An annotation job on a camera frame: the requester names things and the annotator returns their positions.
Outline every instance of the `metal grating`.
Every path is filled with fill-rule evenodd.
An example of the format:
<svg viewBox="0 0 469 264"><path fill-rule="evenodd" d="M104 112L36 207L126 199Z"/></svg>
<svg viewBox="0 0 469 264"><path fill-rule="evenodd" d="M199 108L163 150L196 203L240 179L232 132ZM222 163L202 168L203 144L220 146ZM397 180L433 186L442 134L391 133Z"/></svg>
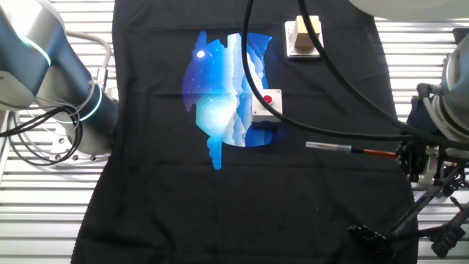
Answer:
<svg viewBox="0 0 469 264"><path fill-rule="evenodd" d="M52 0L69 30L88 32L111 43L111 22L114 0ZM451 30L469 27L469 19L431 23L396 23L376 19L386 52L396 111L405 121L410 99L417 95L420 82L440 83L443 59L456 47ZM84 40L70 38L70 43L84 64L95 75L101 65L104 49ZM109 64L108 87L117 98L115 63ZM27 113L21 113L27 120ZM55 122L44 126L56 130ZM29 133L32 140L52 150L59 136L38 128ZM26 149L18 143L20 150ZM14 152L0 157L4 173L0 182L0 263L1 264L65 264L70 263L78 228L104 161L69 161L61 167L37 169L19 160ZM469 200L469 191L455 194L461 202ZM433 227L448 221L457 212L448 199L439 199L419 216L420 228ZM464 226L469 233L469 222ZM469 263L469 235L450 251L448 260L439 260L430 249L430 242L419 246L419 264Z"/></svg>

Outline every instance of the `wrinkled fabric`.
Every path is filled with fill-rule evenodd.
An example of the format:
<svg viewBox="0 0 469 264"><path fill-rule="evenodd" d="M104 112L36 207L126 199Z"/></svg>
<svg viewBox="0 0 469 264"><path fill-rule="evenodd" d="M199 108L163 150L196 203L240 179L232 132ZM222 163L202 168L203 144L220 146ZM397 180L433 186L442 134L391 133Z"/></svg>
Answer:
<svg viewBox="0 0 469 264"><path fill-rule="evenodd" d="M347 0L307 3L320 16L336 66L396 116L373 17ZM227 36L241 33L244 9L240 0L116 0L119 128L72 263L377 263L347 229L391 227L413 204L405 176L392 159L305 143L393 151L397 142L337 139L282 124L283 136L270 144L223 143L221 169L214 168L210 135L196 123L196 107L185 106L183 80L201 32L207 43L227 47ZM334 131L398 134L321 60L286 57L284 23L299 14L296 1L257 0L251 19L250 32L272 37L263 67L269 88L282 91L284 114ZM416 263L417 248L417 241L397 244L396 262Z"/></svg>

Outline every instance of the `red button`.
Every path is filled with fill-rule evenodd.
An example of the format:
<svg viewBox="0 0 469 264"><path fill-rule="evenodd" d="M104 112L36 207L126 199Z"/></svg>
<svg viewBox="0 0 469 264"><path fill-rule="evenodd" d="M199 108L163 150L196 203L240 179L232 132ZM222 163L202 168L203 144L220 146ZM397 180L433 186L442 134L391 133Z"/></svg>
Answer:
<svg viewBox="0 0 469 264"><path fill-rule="evenodd" d="M273 102L272 96L270 96L270 95L265 95L265 96L264 96L264 101L265 101L268 105L271 105L272 102Z"/></svg>

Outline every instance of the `marker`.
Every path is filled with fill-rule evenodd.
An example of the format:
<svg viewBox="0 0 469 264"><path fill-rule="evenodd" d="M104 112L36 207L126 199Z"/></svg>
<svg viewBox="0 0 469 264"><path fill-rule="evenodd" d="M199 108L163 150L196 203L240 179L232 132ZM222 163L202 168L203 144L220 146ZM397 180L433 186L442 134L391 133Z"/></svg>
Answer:
<svg viewBox="0 0 469 264"><path fill-rule="evenodd" d="M386 158L397 158L398 155L396 153L391 153L387 151L381 150L361 150L350 145L340 145L340 144L327 144L327 143L319 143L319 142L306 142L307 147L312 147L318 150L330 150L330 151L338 151L342 153L357 153L357 154L365 154L365 155L375 155L380 157Z"/></svg>

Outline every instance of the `graphic print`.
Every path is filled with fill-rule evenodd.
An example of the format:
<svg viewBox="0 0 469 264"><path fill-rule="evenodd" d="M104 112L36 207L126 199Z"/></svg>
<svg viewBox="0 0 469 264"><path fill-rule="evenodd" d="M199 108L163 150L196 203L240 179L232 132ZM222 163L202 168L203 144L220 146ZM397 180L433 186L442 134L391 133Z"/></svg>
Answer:
<svg viewBox="0 0 469 264"><path fill-rule="evenodd" d="M268 89L264 55L272 37L251 33L248 36L248 63L258 89ZM207 43L200 32L185 72L182 96L187 111L196 105L196 124L210 138L209 155L215 169L221 168L222 143L238 147L270 144L280 129L251 127L251 88L246 81L241 59L241 36L228 36L227 47L220 40Z"/></svg>

